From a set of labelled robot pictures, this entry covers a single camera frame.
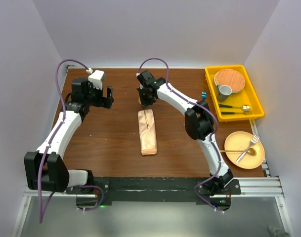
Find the peach satin napkin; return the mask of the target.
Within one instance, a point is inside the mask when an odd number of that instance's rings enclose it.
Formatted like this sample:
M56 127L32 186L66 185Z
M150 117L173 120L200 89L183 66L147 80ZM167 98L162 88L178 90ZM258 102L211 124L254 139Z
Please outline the peach satin napkin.
M138 112L140 149L143 156L155 155L158 151L154 114L151 109L145 110L150 128L147 129L144 112Z

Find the blue handled utensil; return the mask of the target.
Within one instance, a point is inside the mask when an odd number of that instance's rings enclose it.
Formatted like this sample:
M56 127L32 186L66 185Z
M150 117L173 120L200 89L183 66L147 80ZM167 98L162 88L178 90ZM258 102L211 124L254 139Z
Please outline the blue handled utensil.
M206 93L205 91L203 91L203 92L202 92L202 98L203 98L203 99L206 99L206 97L207 97L207 93Z

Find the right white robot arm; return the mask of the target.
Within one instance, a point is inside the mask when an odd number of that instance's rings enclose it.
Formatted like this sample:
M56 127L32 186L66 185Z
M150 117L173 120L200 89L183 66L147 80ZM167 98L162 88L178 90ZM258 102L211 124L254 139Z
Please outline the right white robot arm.
M209 187L218 194L225 193L230 188L233 174L217 145L214 130L214 122L217 120L211 113L207 102L186 96L166 79L156 79L148 70L137 73L136 78L140 83L137 90L142 107L150 106L159 99L184 115L185 131L199 144L209 165L210 178L207 178L201 185Z

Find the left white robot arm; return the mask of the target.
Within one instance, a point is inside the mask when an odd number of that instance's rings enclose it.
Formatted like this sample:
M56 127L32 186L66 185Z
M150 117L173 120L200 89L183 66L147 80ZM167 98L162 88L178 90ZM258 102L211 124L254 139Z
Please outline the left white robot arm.
M68 170L63 158L66 148L89 113L91 106L111 108L113 88L107 87L103 96L104 76L76 78L72 81L71 93L63 98L63 106L57 123L46 140L34 152L24 156L24 166L29 189L63 192L70 187L84 194L94 189L92 171L86 169Z

